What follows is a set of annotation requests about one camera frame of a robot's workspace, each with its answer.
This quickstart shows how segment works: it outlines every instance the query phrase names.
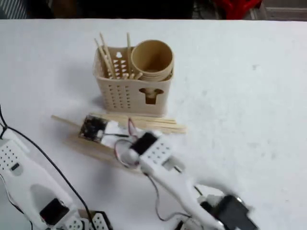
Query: cup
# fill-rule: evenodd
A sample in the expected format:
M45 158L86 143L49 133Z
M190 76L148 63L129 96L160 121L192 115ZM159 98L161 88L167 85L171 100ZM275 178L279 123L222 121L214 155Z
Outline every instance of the cup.
M135 74L141 72L143 81L163 81L174 67L171 48L158 40L139 43L131 53L131 64Z

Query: red object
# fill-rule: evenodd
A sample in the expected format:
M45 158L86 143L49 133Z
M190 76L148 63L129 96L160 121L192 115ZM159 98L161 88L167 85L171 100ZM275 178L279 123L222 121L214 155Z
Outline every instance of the red object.
M214 0L217 6L226 11L226 19L240 20L255 6L261 5L262 0Z

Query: white tabletop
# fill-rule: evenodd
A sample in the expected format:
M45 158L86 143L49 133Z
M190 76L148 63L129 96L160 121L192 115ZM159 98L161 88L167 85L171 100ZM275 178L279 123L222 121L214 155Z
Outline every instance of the white tabletop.
M307 23L0 21L0 103L7 123L36 141L89 208L109 215L115 230L172 229L176 220L156 217L146 178L69 148L63 140L70 127L50 119L56 114L80 123L87 113L103 110L92 76L93 38L102 32L109 46L125 46L128 31L133 45L160 39L175 53L168 116L188 132L170 138L188 169L225 174L255 208L251 217L262 230L305 229ZM30 156L72 194L31 149ZM3 187L1 229L29 230ZM162 189L161 200L161 215L180 210Z

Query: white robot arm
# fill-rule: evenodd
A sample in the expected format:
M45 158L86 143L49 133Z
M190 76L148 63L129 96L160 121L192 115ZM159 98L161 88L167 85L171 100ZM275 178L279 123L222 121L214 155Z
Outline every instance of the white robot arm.
M129 165L139 163L141 171L152 177L181 204L183 209L202 227L219 230L256 230L257 226L247 217L248 209L237 196L237 192L225 180L216 175L202 178L185 172L184 163L172 155L165 136L156 137L146 132L122 155ZM171 172L174 167L179 173ZM202 184L216 188L224 196L218 202L193 197L194 186Z
M27 156L29 149L10 130L0 139L0 175L10 200L39 229L56 229L75 219L72 198L39 164Z

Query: hole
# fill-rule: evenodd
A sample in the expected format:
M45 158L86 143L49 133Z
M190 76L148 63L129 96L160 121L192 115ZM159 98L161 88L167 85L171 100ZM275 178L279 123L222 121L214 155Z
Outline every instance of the hole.
M120 52L117 52L117 53L116 53L116 57L117 57L117 58L122 58L123 56L122 56L122 54L121 54Z
M139 91L145 94L146 104L156 104L157 95L164 93L163 90L155 88L142 88Z

